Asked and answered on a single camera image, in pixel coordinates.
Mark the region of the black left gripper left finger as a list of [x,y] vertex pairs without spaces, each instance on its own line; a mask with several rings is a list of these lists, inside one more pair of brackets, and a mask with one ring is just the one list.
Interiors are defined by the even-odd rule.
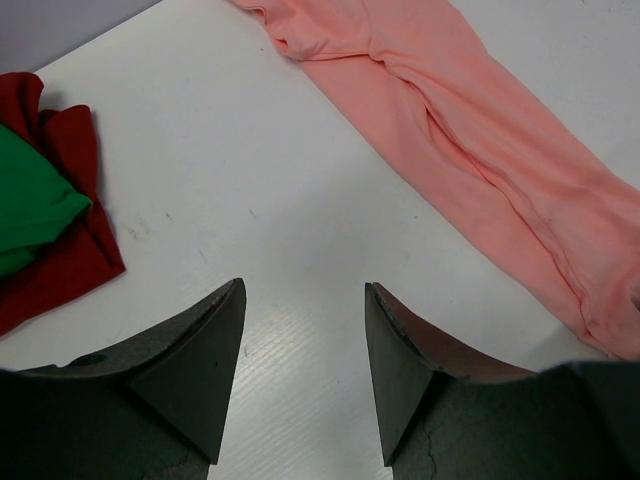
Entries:
[[246,311],[233,279],[187,310],[67,365],[107,380],[139,411],[209,463],[218,463]]

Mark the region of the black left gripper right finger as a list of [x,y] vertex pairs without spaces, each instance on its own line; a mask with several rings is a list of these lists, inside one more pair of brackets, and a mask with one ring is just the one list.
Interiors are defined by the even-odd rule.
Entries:
[[530,372],[421,319],[379,283],[365,330],[386,465],[542,465]]

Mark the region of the pink t shirt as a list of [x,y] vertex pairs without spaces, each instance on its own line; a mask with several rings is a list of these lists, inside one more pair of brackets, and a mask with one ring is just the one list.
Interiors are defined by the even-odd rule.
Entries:
[[580,340],[639,356],[639,193],[446,1],[242,1],[377,153]]

